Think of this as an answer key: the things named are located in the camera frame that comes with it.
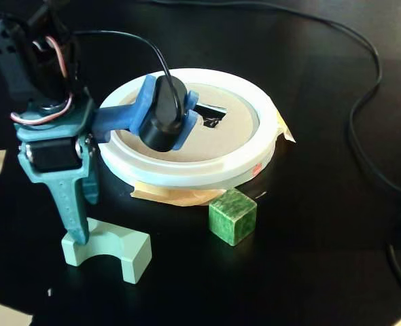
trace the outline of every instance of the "green cube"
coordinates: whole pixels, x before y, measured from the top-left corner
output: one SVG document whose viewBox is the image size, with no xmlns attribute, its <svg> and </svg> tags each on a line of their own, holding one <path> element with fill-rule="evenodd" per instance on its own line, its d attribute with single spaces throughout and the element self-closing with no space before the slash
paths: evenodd
<svg viewBox="0 0 401 326">
<path fill-rule="evenodd" d="M 230 189 L 209 203 L 209 229 L 231 246 L 251 234 L 256 224 L 256 202 Z"/>
</svg>

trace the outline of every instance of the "black cable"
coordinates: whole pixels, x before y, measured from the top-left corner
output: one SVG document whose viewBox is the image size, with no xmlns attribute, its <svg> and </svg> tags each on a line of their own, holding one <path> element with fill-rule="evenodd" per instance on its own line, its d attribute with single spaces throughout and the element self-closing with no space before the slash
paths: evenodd
<svg viewBox="0 0 401 326">
<path fill-rule="evenodd" d="M 130 34 L 130 33 L 125 33 L 125 32 L 120 32 L 120 31 L 90 30 L 90 31 L 75 31 L 75 32 L 73 32 L 73 34 L 79 35 L 79 36 L 81 36 L 81 35 L 102 35 L 102 34 L 118 35 L 118 36 L 130 37 L 132 39 L 136 39 L 137 41 L 142 41 L 143 43 L 145 43 L 149 47 L 151 47 L 151 49 L 153 49 L 153 51 L 157 55 L 158 60 L 160 61 L 162 70 L 164 71 L 167 82 L 169 83 L 169 86 L 172 90 L 173 99 L 175 101 L 175 108 L 177 110 L 177 119 L 182 118 L 182 116 L 184 115 L 184 111 L 181 107 L 181 103 L 179 102 L 179 98 L 178 98 L 175 86 L 173 85 L 171 72 L 169 71 L 169 67 L 167 66 L 167 62 L 164 59 L 164 56 L 162 55 L 160 49 L 158 49 L 155 44 L 153 44 L 151 41 L 149 41 L 148 39 L 145 39 L 141 36 Z"/>
<path fill-rule="evenodd" d="M 379 89 L 383 77 L 383 68 L 379 58 L 379 53 L 374 44 L 363 34 L 345 24 L 336 22 L 328 18 L 306 14 L 298 10 L 294 10 L 288 7 L 283 7 L 281 5 L 275 5 L 263 1 L 204 2 L 204 1 L 185 1 L 185 0 L 140 0 L 139 2 L 152 3 L 156 5 L 187 5 L 187 6 L 197 6 L 197 7 L 233 7 L 233 8 L 243 8 L 243 9 L 249 8 L 249 9 L 261 9 L 261 10 L 265 9 L 274 10 L 277 12 L 285 12 L 298 17 L 306 18 L 309 20 L 315 20 L 317 22 L 327 24 L 333 28 L 336 28 L 337 30 L 346 34 L 347 36 L 359 40 L 360 43 L 371 53 L 371 56 L 374 60 L 374 64 L 376 66 L 377 78 L 375 83 L 366 91 L 366 93 L 362 97 L 356 100 L 356 102 L 354 103 L 354 105 L 350 110 L 349 119 L 347 122 L 347 131 L 349 133 L 349 139 L 350 139 L 349 144 L 351 146 L 352 152 L 356 155 L 356 157 L 361 161 L 363 161 L 376 177 L 382 180 L 384 184 L 392 188 L 395 192 L 401 194 L 401 186 L 389 180 L 380 171 L 380 169 L 376 166 L 376 164 L 368 157 L 368 155 L 362 148 L 362 145 L 355 131 L 354 120 L 356 113 L 377 93 L 377 90 Z"/>
<path fill-rule="evenodd" d="M 386 253 L 386 258 L 388 260 L 389 267 L 391 268 L 391 271 L 394 274 L 394 276 L 396 277 L 398 285 L 401 288 L 401 267 L 397 262 L 396 252 L 395 252 L 395 248 L 393 245 L 393 242 L 394 242 L 393 232 L 394 232 L 396 226 L 399 225 L 400 223 L 401 223 L 401 215 L 399 215 L 396 218 L 396 220 L 394 221 L 394 225 L 392 226 L 392 228 L 389 229 L 389 234 L 387 235 L 385 253 Z"/>
</svg>

